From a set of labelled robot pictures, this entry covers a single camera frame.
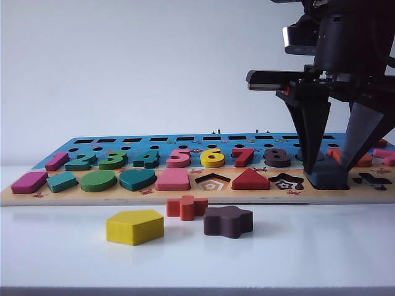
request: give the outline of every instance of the shape sorting puzzle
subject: shape sorting puzzle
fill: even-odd
[[[344,133],[319,158],[338,161]],[[395,203],[395,147],[381,140],[349,173],[349,190],[304,176],[297,134],[182,134],[69,140],[1,192],[1,205],[144,205],[192,195],[210,204]]]

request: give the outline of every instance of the white wall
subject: white wall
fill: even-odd
[[[298,20],[300,3],[1,5],[3,165],[34,165],[76,136],[294,131],[284,103],[248,91],[245,77],[312,63],[283,49],[281,28]],[[327,130],[345,131],[347,105],[333,101],[331,112]]]

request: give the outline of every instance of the teal heart piece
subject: teal heart piece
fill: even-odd
[[[127,170],[119,175],[119,180],[122,187],[137,191],[154,183],[156,175],[154,170]]]

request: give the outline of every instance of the blue board section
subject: blue board section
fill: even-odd
[[[342,149],[344,133],[325,133],[321,151],[325,154],[328,148],[339,147]],[[279,148],[287,151],[291,161],[295,160],[295,155],[299,150],[299,140],[296,133],[246,133],[246,134],[172,134],[153,136],[114,136],[114,137],[90,137],[74,138],[58,148],[51,155],[39,162],[33,169],[43,169],[46,162],[53,158],[58,152],[68,152],[70,160],[77,159],[77,154],[84,152],[94,152],[98,158],[92,166],[97,166],[98,162],[105,160],[110,151],[121,150],[127,153],[126,165],[131,165],[133,159],[143,155],[150,150],[159,153],[159,165],[165,166],[166,160],[175,149],[190,149],[192,167],[201,167],[200,154],[202,151],[221,148],[221,153],[225,155],[225,165],[233,166],[235,158],[231,157],[233,148],[253,148],[254,158],[251,164],[258,164],[263,158],[265,149]],[[395,150],[395,147],[388,143],[387,148]]]

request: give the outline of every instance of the red triangle piece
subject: red triangle piece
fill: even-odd
[[[252,168],[248,168],[242,172],[232,182],[233,190],[251,190],[251,189],[263,189],[267,190],[270,188],[270,181],[265,177],[258,174]]]

